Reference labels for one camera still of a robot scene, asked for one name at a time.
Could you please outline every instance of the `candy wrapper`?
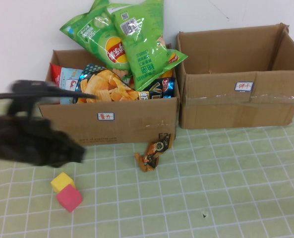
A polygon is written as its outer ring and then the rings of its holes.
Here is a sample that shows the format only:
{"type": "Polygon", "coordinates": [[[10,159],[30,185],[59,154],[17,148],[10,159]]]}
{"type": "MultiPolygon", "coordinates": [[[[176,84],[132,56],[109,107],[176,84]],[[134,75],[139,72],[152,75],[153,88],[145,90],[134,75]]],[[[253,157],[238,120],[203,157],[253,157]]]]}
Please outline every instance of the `candy wrapper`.
{"type": "Polygon", "coordinates": [[[171,134],[166,135],[158,142],[149,144],[147,151],[143,156],[135,153],[135,159],[143,172],[153,171],[159,163],[159,156],[172,147],[174,137],[171,134]]]}

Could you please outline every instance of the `lay's chip bag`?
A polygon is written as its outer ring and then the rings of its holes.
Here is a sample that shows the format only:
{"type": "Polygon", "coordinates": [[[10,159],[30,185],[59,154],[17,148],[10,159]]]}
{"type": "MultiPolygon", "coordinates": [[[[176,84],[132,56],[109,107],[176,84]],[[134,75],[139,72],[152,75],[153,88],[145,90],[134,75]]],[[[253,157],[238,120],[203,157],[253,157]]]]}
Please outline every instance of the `lay's chip bag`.
{"type": "Polygon", "coordinates": [[[130,65],[115,25],[105,13],[108,4],[109,0],[96,0],[88,13],[72,18],[60,31],[122,77],[129,74],[130,65]]]}
{"type": "Polygon", "coordinates": [[[138,91],[187,58],[179,51],[166,48],[162,37],[163,8],[163,0],[107,8],[113,16],[138,91]]]}

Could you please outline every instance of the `cardboard box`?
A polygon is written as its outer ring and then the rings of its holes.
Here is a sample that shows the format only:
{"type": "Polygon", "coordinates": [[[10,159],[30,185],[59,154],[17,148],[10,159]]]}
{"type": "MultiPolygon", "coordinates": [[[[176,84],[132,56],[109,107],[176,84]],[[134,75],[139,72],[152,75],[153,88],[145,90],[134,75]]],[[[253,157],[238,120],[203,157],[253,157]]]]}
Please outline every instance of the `cardboard box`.
{"type": "MultiPolygon", "coordinates": [[[[67,68],[84,69],[89,63],[105,66],[86,50],[53,51],[51,63],[67,68]]],[[[46,81],[51,81],[49,67],[46,81]]],[[[179,91],[175,97],[131,102],[39,105],[44,118],[55,129],[69,134],[82,145],[151,142],[167,133],[175,134],[179,91]],[[102,113],[109,118],[102,119],[102,113]]]]}
{"type": "Polygon", "coordinates": [[[284,24],[180,32],[182,128],[288,125],[294,116],[294,42],[284,24]]]}

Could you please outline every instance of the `green grid mat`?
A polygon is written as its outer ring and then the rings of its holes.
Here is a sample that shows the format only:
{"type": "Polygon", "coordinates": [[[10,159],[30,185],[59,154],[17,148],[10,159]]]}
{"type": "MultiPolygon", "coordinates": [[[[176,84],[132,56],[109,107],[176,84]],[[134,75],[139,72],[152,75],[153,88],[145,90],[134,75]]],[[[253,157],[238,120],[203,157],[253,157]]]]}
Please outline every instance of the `green grid mat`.
{"type": "Polygon", "coordinates": [[[178,128],[154,172],[133,157],[145,148],[88,147],[84,164],[60,169],[0,161],[0,237],[294,237],[294,122],[178,128]],[[61,172],[84,198],[71,214],[50,185],[61,172]]]}

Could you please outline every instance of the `snack bag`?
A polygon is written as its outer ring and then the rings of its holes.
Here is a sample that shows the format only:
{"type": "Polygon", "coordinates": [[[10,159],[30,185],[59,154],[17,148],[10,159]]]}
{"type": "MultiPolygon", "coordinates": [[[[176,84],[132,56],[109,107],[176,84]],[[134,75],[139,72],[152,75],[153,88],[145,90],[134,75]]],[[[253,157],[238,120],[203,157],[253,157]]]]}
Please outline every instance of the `snack bag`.
{"type": "MultiPolygon", "coordinates": [[[[81,69],[63,68],[50,63],[52,71],[52,81],[58,88],[75,91],[77,81],[82,73],[81,69]]],[[[71,104],[72,98],[61,98],[61,104],[71,104]]]]}
{"type": "MultiPolygon", "coordinates": [[[[79,77],[78,81],[77,81],[77,85],[76,85],[76,92],[81,93],[82,89],[81,89],[81,83],[83,80],[87,80],[86,77],[89,73],[99,73],[103,70],[105,70],[106,68],[103,66],[99,66],[99,65],[95,65],[95,64],[91,64],[89,63],[88,65],[86,65],[86,67],[84,68],[84,70],[81,73],[81,76],[79,77]]],[[[76,103],[78,100],[78,98],[73,98],[73,103],[76,103]]]]}
{"type": "MultiPolygon", "coordinates": [[[[162,74],[159,79],[161,79],[161,78],[171,78],[172,75],[173,75],[173,69],[170,69],[169,71],[167,71],[164,74],[162,74]]],[[[126,79],[124,78],[124,79],[122,79],[122,81],[125,84],[127,84],[131,89],[135,90],[135,83],[134,83],[133,76],[127,77],[126,79]]],[[[151,88],[151,87],[150,86],[146,87],[145,88],[145,91],[151,91],[150,89],[148,89],[148,88],[151,88]]]]}
{"type": "Polygon", "coordinates": [[[159,156],[172,147],[174,137],[166,135],[159,142],[149,144],[144,156],[135,153],[135,159],[143,172],[153,171],[159,163],[159,156]]]}
{"type": "Polygon", "coordinates": [[[130,66],[116,28],[105,13],[108,0],[96,0],[90,12],[74,17],[60,31],[94,54],[120,77],[130,66]]]}
{"type": "Polygon", "coordinates": [[[145,90],[155,79],[187,58],[166,48],[163,34],[163,0],[107,8],[126,51],[135,88],[145,90]]]}
{"type": "MultiPolygon", "coordinates": [[[[95,0],[94,3],[93,3],[93,5],[92,5],[92,7],[91,7],[91,9],[89,11],[95,9],[99,3],[100,3],[100,0],[95,0]]],[[[129,5],[131,5],[131,4],[126,4],[126,3],[110,3],[107,7],[108,8],[115,8],[115,7],[129,6],[129,5]]],[[[108,11],[106,11],[106,13],[107,13],[107,16],[109,18],[112,18],[113,17],[111,14],[109,14],[108,11]]]]}
{"type": "Polygon", "coordinates": [[[152,99],[155,92],[138,92],[128,87],[120,78],[106,69],[98,74],[89,73],[81,82],[83,93],[96,95],[97,99],[79,98],[76,103],[120,102],[152,99]]]}
{"type": "Polygon", "coordinates": [[[146,90],[158,93],[158,98],[172,98],[175,92],[175,80],[171,77],[158,78],[146,90]]]}

